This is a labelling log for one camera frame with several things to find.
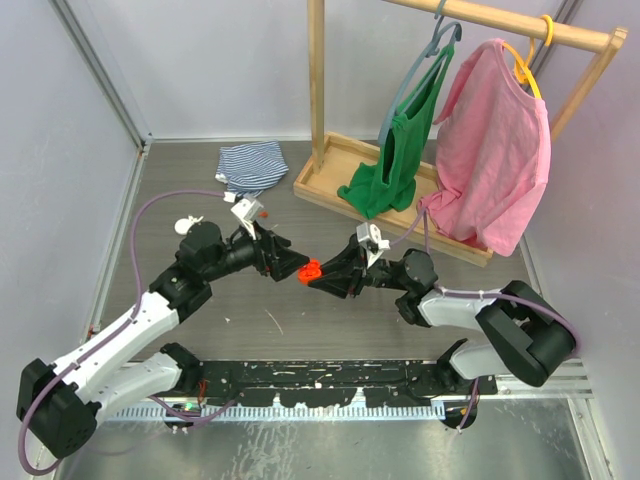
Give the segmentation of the orange earbud case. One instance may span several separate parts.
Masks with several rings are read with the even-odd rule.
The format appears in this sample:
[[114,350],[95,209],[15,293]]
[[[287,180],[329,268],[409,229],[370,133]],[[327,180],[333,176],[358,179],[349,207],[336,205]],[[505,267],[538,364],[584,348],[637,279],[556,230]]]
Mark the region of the orange earbud case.
[[321,263],[317,259],[311,259],[306,265],[298,270],[298,281],[303,285],[317,280],[323,276]]

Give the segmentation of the white earbud case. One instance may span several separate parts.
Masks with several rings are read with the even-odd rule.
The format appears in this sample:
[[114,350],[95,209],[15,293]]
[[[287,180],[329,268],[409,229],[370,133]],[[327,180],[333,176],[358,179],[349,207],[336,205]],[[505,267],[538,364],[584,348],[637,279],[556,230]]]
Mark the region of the white earbud case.
[[186,236],[189,230],[196,224],[200,223],[204,219],[203,216],[194,217],[188,216],[178,219],[174,223],[174,231],[180,236]]

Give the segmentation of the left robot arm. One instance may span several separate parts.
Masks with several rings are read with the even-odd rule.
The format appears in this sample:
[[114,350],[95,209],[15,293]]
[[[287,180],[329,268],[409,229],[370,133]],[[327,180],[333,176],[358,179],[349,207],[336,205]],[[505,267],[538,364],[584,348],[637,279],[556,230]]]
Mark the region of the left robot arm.
[[194,393],[199,360],[169,344],[135,367],[125,364],[156,338],[193,315],[212,296],[211,282],[248,267],[281,281],[306,265],[308,256],[289,240],[262,228],[239,228],[223,239],[208,221],[193,225],[175,262],[139,301],[91,340],[50,364],[36,359],[21,373],[17,402],[19,457],[32,433],[57,459],[79,450],[113,414],[156,393]]

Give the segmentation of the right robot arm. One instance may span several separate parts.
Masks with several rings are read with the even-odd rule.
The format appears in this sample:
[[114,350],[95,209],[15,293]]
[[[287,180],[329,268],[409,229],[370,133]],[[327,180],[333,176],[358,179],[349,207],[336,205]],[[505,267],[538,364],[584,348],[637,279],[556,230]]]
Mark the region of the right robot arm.
[[577,334],[527,283],[502,289],[462,291],[438,283],[431,256],[411,248],[398,260],[351,237],[334,258],[310,263],[300,274],[307,286],[338,298],[356,297],[366,287],[400,292],[400,317],[423,328],[455,327],[482,334],[480,342],[456,341],[438,360],[444,390],[459,394],[479,377],[511,374],[532,387],[542,386],[556,369],[577,354]]

